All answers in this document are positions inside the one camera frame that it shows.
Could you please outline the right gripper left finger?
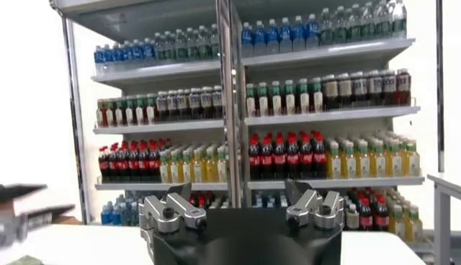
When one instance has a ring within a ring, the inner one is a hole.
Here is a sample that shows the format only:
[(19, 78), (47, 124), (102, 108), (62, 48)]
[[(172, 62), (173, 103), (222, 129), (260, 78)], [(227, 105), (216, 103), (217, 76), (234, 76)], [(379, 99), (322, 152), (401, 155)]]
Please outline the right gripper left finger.
[(164, 199), (152, 195), (139, 204), (139, 226), (143, 230), (175, 233), (183, 223), (186, 228), (202, 231), (206, 228), (206, 211), (188, 201), (192, 184), (172, 186)]

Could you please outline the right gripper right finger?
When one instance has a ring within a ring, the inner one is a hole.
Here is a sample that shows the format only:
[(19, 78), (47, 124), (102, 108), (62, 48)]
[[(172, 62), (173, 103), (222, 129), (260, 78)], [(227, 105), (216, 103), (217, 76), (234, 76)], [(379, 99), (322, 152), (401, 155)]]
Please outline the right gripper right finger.
[(285, 191), (291, 203), (285, 211), (285, 219), (292, 230), (306, 225), (332, 230), (343, 227), (344, 205), (339, 192), (327, 191), (322, 196), (307, 183), (285, 180)]

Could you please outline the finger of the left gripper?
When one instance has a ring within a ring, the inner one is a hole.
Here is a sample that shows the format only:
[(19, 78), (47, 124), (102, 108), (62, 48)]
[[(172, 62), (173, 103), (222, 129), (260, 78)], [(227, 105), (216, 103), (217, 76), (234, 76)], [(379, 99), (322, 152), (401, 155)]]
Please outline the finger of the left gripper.
[(31, 230), (50, 225), (75, 205), (57, 205), (15, 215), (11, 210), (1, 211), (1, 248), (22, 242)]
[(23, 197), (46, 188), (46, 184), (1, 185), (0, 200), (1, 202), (10, 202), (16, 198)]

